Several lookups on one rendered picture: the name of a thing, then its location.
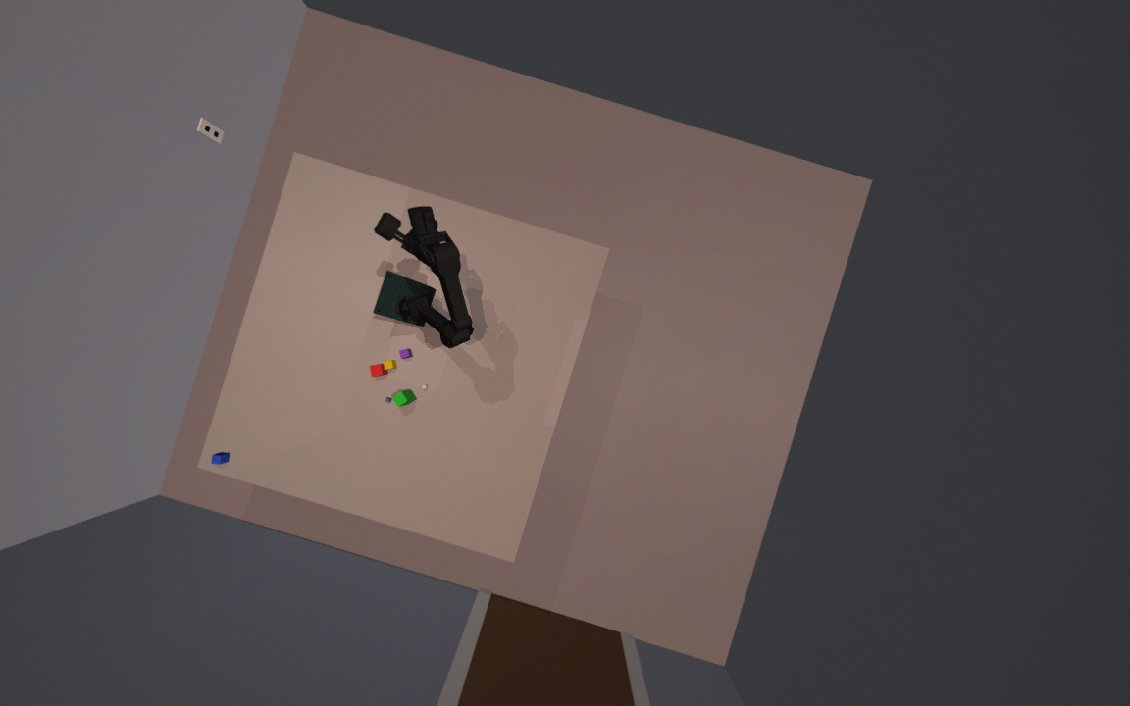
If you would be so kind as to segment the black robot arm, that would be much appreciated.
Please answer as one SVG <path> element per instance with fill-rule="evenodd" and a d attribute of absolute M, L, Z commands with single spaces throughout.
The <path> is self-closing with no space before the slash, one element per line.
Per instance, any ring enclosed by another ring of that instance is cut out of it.
<path fill-rule="evenodd" d="M 434 326 L 444 347 L 453 348 L 457 345 L 466 343 L 473 333 L 473 322 L 468 316 L 466 307 L 466 295 L 459 284 L 459 250 L 457 244 L 449 237 L 447 232 L 438 232 L 438 224 L 434 218 L 432 207 L 411 207 L 408 210 L 411 218 L 412 235 L 417 236 L 414 244 L 414 253 L 425 259 L 432 272 L 438 277 L 442 284 L 445 304 L 447 304 L 451 321 L 443 316 L 437 310 L 431 307 L 431 300 L 425 293 L 412 296 L 398 296 L 395 310 L 407 319 L 421 317 Z M 444 242 L 445 244 L 438 244 Z M 402 298 L 400 298 L 402 296 Z"/>

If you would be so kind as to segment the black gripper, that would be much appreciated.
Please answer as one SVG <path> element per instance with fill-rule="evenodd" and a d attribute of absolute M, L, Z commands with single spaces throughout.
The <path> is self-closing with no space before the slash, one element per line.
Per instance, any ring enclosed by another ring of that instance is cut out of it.
<path fill-rule="evenodd" d="M 400 227 L 402 227 L 402 221 L 397 219 L 394 215 L 383 213 L 383 217 L 380 219 L 379 226 L 374 228 L 374 232 L 379 236 L 381 236 L 382 238 L 386 238 L 388 241 L 392 241 L 395 238 L 395 241 L 399 241 L 400 244 L 402 244 L 405 251 L 408 251 L 408 253 L 411 253 L 418 260 L 423 261 L 423 263 L 428 265 L 425 259 L 414 253 L 414 244 L 416 244 L 418 237 L 412 235 L 412 229 L 411 232 L 407 233 L 407 235 L 403 235 L 403 233 L 399 230 Z M 397 235 L 402 238 L 398 237 Z"/>

